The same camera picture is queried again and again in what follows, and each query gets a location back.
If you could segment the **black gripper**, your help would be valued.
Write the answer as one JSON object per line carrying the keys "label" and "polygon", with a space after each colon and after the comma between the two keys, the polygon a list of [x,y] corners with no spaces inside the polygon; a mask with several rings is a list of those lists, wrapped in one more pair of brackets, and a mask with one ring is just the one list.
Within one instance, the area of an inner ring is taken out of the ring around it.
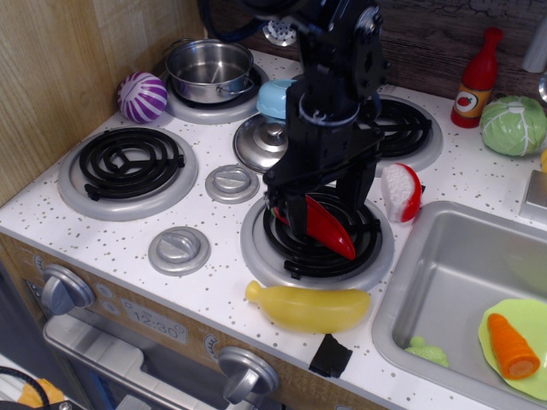
{"label": "black gripper", "polygon": [[362,130],[358,118],[366,103],[380,111],[376,92],[351,95],[338,83],[309,85],[298,80],[286,92],[287,151],[263,181],[267,199],[278,201],[273,215],[296,236],[307,233],[306,194],[336,184],[340,201],[356,211],[366,200],[379,161],[378,128]]}

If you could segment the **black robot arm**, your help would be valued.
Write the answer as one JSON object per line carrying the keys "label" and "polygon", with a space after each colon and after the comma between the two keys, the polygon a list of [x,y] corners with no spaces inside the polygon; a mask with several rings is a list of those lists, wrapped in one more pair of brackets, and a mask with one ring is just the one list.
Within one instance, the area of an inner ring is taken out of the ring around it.
{"label": "black robot arm", "polygon": [[208,34],[237,43],[269,21],[297,30],[303,78],[287,90],[288,148],[263,181],[267,205],[301,236],[307,231],[306,194],[334,182],[338,199],[355,211],[373,182],[384,133],[360,124],[380,111],[377,90],[390,67],[380,41],[383,19],[375,1],[243,1],[240,6],[252,20],[234,32],[220,32],[210,3],[199,2]]}

